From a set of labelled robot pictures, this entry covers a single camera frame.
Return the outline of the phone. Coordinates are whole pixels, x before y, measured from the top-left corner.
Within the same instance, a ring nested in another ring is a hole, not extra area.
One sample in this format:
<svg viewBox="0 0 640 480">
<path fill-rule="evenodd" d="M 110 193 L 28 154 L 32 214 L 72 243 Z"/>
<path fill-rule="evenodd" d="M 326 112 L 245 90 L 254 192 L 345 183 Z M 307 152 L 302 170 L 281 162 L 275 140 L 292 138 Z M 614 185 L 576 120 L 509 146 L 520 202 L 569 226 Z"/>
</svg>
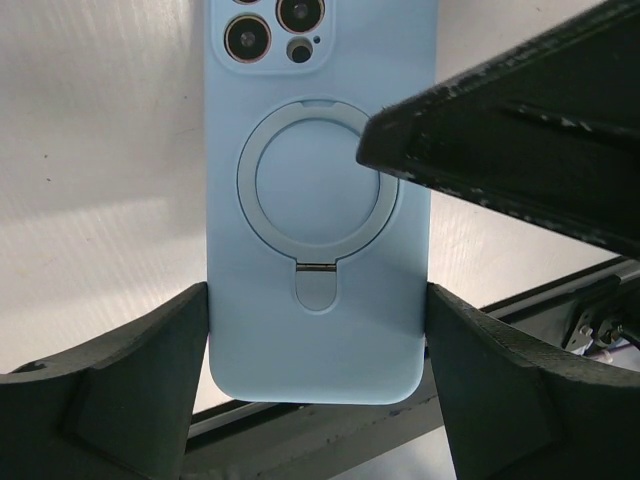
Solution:
<svg viewBox="0 0 640 480">
<path fill-rule="evenodd" d="M 428 190 L 358 164 L 434 79 L 434 1 L 208 1 L 209 365 L 248 402 L 388 405 L 424 368 Z"/>
</svg>

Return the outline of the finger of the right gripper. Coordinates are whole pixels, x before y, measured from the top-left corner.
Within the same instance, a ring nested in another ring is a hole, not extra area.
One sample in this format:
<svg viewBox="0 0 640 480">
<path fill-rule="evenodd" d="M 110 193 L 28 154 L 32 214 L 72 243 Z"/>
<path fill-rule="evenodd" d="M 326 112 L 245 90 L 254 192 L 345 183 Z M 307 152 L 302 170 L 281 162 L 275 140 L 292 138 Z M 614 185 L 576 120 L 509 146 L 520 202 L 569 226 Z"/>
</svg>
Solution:
<svg viewBox="0 0 640 480">
<path fill-rule="evenodd" d="M 605 1 L 367 124 L 360 164 L 639 254 L 639 5 Z"/>
</svg>

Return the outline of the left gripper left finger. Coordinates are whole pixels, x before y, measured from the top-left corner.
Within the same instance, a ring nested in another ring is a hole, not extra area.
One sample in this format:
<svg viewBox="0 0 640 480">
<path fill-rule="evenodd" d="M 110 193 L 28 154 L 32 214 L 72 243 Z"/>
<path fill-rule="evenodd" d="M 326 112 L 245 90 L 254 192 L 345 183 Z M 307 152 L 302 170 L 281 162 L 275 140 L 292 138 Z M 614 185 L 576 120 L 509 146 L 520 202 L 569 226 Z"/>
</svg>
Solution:
<svg viewBox="0 0 640 480">
<path fill-rule="evenodd" d="M 4 479 L 177 479 L 208 335 L 207 287 L 1 377 Z"/>
</svg>

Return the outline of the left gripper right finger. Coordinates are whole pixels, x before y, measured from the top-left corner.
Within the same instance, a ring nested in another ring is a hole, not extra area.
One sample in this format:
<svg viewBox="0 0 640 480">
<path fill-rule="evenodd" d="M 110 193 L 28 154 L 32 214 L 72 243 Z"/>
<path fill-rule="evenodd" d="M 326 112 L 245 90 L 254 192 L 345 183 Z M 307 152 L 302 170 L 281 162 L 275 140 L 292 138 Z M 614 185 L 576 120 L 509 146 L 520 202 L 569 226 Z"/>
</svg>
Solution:
<svg viewBox="0 0 640 480">
<path fill-rule="evenodd" d="M 460 479 L 636 479 L 639 375 L 427 290 L 426 339 Z"/>
</svg>

